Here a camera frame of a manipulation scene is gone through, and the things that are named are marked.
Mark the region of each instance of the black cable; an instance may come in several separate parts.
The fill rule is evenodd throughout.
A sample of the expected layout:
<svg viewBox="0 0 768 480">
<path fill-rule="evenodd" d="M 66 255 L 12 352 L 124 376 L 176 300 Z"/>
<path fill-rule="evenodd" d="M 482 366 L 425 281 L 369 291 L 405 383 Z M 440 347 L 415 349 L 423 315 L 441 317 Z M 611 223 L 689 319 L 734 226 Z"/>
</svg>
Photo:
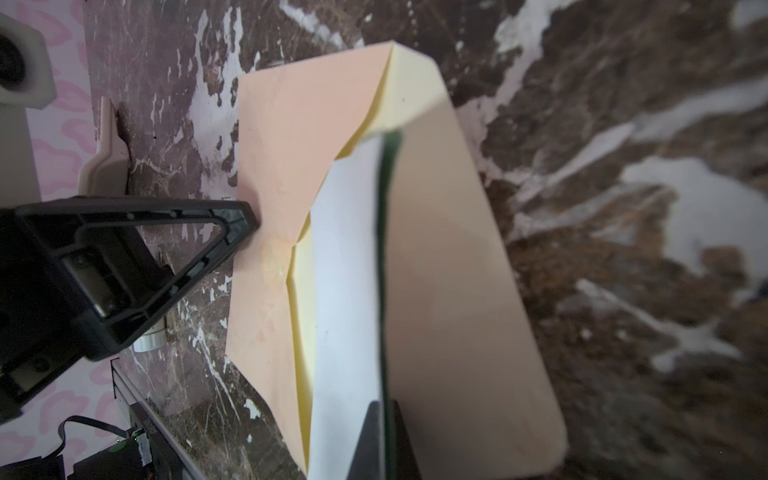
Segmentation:
<svg viewBox="0 0 768 480">
<path fill-rule="evenodd" d="M 128 437 L 128 432 L 126 432 L 123 429 L 119 429 L 114 425 L 110 425 L 108 423 L 100 422 L 94 419 L 89 419 L 88 417 L 73 415 L 71 417 L 66 418 L 66 420 L 64 420 L 62 423 L 58 424 L 58 437 L 61 439 L 61 445 L 59 445 L 57 449 L 55 449 L 45 458 L 55 457 L 56 455 L 60 454 L 61 451 L 64 450 L 64 447 L 67 445 L 67 434 L 64 431 L 64 424 L 66 422 L 75 422 L 75 423 L 81 423 L 83 425 L 88 425 L 90 427 L 94 427 L 95 429 L 100 429 L 106 432 L 114 433 L 115 435 L 117 435 L 118 437 L 122 437 L 123 439 Z"/>
</svg>

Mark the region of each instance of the marble surface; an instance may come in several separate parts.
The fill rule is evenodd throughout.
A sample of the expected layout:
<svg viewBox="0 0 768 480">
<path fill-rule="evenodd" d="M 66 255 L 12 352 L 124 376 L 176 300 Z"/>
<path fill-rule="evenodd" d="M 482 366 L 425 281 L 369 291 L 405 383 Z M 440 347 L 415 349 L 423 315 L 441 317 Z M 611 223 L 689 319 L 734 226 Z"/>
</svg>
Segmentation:
<svg viewBox="0 0 768 480">
<path fill-rule="evenodd" d="M 760 0 L 84 3 L 130 192 L 230 198 L 238 74 L 394 39 L 432 56 L 568 427 L 548 478 L 768 475 Z M 145 232 L 180 262 L 210 231 Z M 224 357 L 231 264 L 125 353 L 211 478 L 301 477 Z"/>
</svg>

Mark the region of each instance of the envelope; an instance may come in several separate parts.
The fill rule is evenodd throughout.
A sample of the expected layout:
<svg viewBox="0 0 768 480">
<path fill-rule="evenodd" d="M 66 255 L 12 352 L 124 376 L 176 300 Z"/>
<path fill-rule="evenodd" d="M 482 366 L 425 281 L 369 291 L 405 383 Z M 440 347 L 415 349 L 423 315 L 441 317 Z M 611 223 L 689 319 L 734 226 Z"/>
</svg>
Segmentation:
<svg viewBox="0 0 768 480">
<path fill-rule="evenodd" d="M 239 200 L 260 230 L 235 256 L 227 355 L 308 471 L 315 285 L 309 216 L 333 162 L 399 130 L 386 235 L 386 358 L 423 478 L 556 466 L 563 419 L 435 62 L 396 43 L 239 79 Z"/>
</svg>

